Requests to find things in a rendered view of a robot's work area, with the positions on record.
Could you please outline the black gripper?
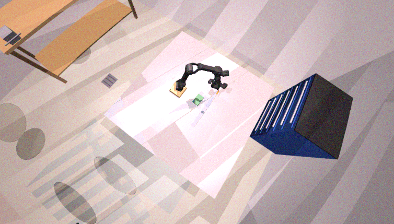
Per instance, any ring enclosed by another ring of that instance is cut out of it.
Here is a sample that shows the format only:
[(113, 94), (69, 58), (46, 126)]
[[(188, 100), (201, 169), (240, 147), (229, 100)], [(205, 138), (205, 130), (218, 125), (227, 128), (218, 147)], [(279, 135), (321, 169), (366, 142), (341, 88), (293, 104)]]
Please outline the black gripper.
[(213, 82), (213, 80), (214, 80), (214, 81), (218, 81), (218, 84), (219, 84), (219, 87), (216, 88), (216, 90), (219, 90), (220, 87), (223, 88), (223, 89), (226, 89), (226, 87), (228, 86), (227, 83), (225, 83), (225, 82), (222, 83), (221, 77), (220, 77), (219, 79), (216, 79), (216, 78), (212, 79), (212, 78), (211, 78), (211, 79), (208, 81), (208, 84), (211, 84), (211, 83)]

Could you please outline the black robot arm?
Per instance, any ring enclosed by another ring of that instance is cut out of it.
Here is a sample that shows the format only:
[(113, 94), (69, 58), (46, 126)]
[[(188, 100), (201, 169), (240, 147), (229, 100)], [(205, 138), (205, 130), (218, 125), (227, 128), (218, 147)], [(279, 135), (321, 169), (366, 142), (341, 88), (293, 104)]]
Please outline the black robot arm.
[[(198, 68), (193, 71), (193, 65), (198, 66)], [(176, 90), (181, 92), (186, 85), (186, 80), (189, 75), (196, 74), (198, 71), (204, 70), (207, 72), (212, 72), (214, 74), (214, 78), (219, 79), (221, 76), (229, 76), (229, 70), (223, 70), (220, 66), (210, 66), (202, 63), (187, 63), (185, 66), (185, 72), (183, 73), (181, 79), (176, 81)], [(218, 88), (218, 81), (214, 81), (211, 84), (211, 88)]]

